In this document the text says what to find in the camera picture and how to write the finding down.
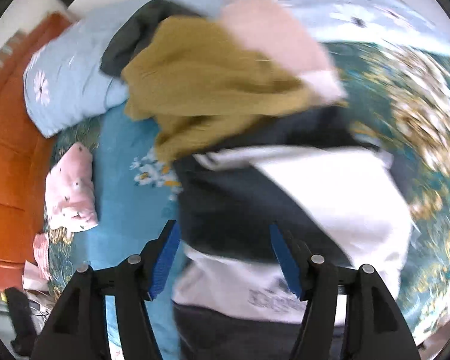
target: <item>pink cloth with black spots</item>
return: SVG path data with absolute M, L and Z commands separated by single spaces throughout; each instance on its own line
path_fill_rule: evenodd
M 92 155 L 81 143 L 73 144 L 47 175 L 45 203 L 51 229 L 75 233 L 98 225 Z

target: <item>brown garment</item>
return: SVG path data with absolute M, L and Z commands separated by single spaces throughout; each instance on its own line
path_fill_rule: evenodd
M 123 69 L 133 120 L 153 116 L 157 158 L 170 162 L 271 117 L 310 106 L 310 92 L 259 52 L 241 48 L 218 23 L 164 20 L 151 44 Z

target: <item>pile of clothes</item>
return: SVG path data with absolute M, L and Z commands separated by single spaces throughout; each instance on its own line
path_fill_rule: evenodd
M 372 264 L 398 295 L 412 227 L 406 168 L 350 133 L 330 56 L 279 3 L 229 0 L 210 20 L 153 0 L 101 69 L 127 82 L 133 120 L 158 123 L 157 158 L 183 188 L 191 262 L 173 300 L 184 358 L 289 355 L 304 306 L 275 259 L 272 223 L 334 264 Z M 336 353 L 344 315 L 342 298 Z

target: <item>teal patterned fabric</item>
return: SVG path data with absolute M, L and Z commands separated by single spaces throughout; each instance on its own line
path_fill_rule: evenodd
M 349 95 L 341 105 L 351 130 L 380 139 L 414 169 L 406 199 L 415 228 L 398 305 L 421 342 L 450 316 L 450 59 L 367 43 L 327 47 Z M 77 140 L 93 150 L 99 134 L 100 118 L 61 133 L 52 163 Z M 73 273 L 74 241 L 66 230 L 48 231 L 51 290 L 59 295 Z

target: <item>black garment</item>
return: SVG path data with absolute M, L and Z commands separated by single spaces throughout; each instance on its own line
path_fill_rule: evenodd
M 168 0 L 152 0 L 142 6 L 118 30 L 102 55 L 100 70 L 120 77 L 123 68 L 152 41 L 158 25 L 169 16 L 202 16 Z
M 333 106 L 279 118 L 207 151 L 260 145 L 375 148 L 356 141 L 347 130 L 343 109 Z M 256 168 L 211 171 L 193 156 L 176 160 L 173 166 L 183 187 L 178 196 L 182 239 L 194 249 L 238 260 L 276 262 L 269 226 L 277 223 L 306 242 L 312 253 L 350 266 L 345 253 L 307 212 Z
M 173 303 L 182 360 L 287 360 L 300 325 L 231 318 L 204 307 Z M 330 360 L 338 360 L 344 329 L 336 326 Z

